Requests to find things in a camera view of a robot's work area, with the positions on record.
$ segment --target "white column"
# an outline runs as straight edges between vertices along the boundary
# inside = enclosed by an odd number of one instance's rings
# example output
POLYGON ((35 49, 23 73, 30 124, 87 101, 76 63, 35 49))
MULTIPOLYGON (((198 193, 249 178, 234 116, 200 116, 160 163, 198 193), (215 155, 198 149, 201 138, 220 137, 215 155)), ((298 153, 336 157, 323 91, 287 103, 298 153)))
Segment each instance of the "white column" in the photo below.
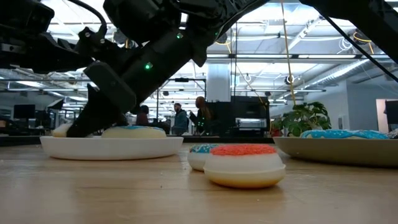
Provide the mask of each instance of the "white column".
POLYGON ((207 102, 231 101, 231 74, 229 64, 209 64, 206 77, 207 102))

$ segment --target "person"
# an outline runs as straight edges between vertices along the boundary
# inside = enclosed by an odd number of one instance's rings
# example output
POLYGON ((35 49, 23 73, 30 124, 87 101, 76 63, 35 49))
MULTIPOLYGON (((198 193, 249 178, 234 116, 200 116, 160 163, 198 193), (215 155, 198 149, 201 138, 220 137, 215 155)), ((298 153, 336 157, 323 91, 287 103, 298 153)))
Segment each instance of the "person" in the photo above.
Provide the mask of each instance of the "person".
POLYGON ((136 125, 148 126, 149 125, 148 114, 149 114, 149 107, 146 105, 142 105, 139 108, 139 112, 137 114, 136 125))
POLYGON ((172 133, 178 136, 188 131, 187 112, 181 108, 181 104, 174 104, 175 120, 172 133))
POLYGON ((206 106, 205 98, 199 96, 195 100, 195 106, 199 109, 198 116, 195 119, 195 126, 197 127, 197 133, 200 134, 205 130, 205 124, 207 121, 211 121, 212 115, 209 108, 206 106))

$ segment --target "desk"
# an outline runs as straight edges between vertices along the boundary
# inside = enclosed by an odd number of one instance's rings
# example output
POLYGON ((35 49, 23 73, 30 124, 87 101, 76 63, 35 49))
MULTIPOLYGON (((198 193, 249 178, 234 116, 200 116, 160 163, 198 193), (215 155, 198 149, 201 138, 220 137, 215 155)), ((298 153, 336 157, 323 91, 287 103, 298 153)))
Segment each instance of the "desk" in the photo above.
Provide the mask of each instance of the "desk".
POLYGON ((398 171, 296 161, 270 189, 217 186, 187 162, 50 159, 40 146, 0 148, 4 224, 397 223, 398 171))

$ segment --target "black cable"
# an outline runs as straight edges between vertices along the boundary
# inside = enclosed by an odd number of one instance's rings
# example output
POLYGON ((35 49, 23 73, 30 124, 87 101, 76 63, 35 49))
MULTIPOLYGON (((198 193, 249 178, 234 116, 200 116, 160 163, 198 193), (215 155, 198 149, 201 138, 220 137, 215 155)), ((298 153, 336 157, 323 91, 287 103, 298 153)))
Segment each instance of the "black cable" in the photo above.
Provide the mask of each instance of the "black cable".
POLYGON ((353 41, 346 33, 344 33, 343 30, 340 29, 340 27, 330 19, 328 16, 324 16, 324 18, 332 25, 350 44, 352 44, 356 49, 358 49, 363 55, 365 55, 373 64, 375 64, 377 67, 379 67, 385 74, 390 76, 395 82, 398 83, 398 78, 392 74, 390 71, 388 71, 386 68, 384 68, 377 60, 375 60, 372 56, 370 56, 364 49, 362 49, 355 41, 353 41))
POLYGON ((99 13, 95 8, 87 5, 86 3, 84 3, 80 0, 68 0, 68 1, 75 3, 76 5, 89 10, 96 17, 98 17, 99 20, 101 21, 101 27, 99 27, 98 33, 101 34, 103 37, 105 37, 106 31, 108 30, 108 28, 106 27, 106 21, 105 21, 104 17, 101 15, 101 13, 99 13))

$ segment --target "white plate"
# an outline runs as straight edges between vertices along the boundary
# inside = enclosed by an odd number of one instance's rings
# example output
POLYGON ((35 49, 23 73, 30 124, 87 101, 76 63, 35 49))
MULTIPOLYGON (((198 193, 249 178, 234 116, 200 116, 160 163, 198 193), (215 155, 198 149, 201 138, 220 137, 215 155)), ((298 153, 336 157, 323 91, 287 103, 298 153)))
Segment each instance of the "white plate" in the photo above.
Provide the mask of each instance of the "white plate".
POLYGON ((60 159, 125 160, 150 159, 176 154, 183 138, 117 139, 117 138, 40 138, 44 152, 60 159))
POLYGON ((299 159, 378 167, 398 167, 396 139, 274 138, 284 153, 299 159))

